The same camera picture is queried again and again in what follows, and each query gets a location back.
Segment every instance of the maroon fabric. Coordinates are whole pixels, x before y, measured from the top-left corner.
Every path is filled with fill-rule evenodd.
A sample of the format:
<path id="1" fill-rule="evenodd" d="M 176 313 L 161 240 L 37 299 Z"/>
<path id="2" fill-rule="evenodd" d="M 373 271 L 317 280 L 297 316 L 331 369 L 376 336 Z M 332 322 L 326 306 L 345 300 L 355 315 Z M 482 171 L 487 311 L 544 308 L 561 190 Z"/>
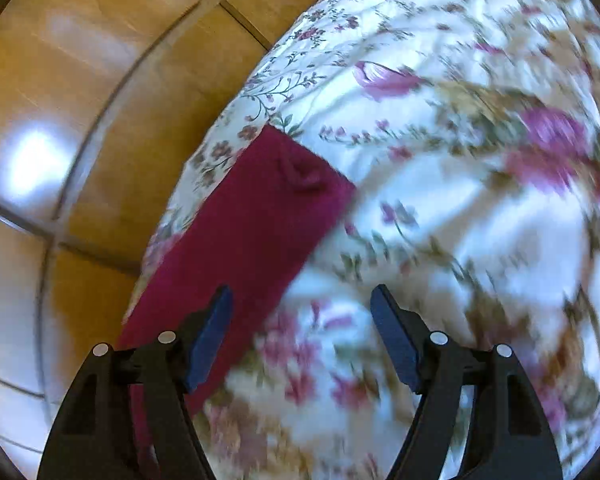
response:
<path id="1" fill-rule="evenodd" d="M 249 347 L 309 254 L 349 204 L 355 187 L 326 161 L 272 126 L 244 150 L 165 256 L 123 327 L 120 348 L 174 330 L 206 307 L 221 284 L 234 314 L 208 380 L 188 396 L 197 412 Z M 148 443 L 132 391 L 138 446 Z"/>

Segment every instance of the floor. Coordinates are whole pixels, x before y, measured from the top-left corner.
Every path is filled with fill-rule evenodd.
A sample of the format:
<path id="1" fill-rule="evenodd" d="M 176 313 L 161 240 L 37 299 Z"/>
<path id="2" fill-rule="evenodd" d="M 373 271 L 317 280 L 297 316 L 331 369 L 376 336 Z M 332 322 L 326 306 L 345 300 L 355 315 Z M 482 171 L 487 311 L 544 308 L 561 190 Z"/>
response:
<path id="1" fill-rule="evenodd" d="M 11 0 L 0 15 L 0 445 L 35 478 L 180 168 L 315 0 Z"/>

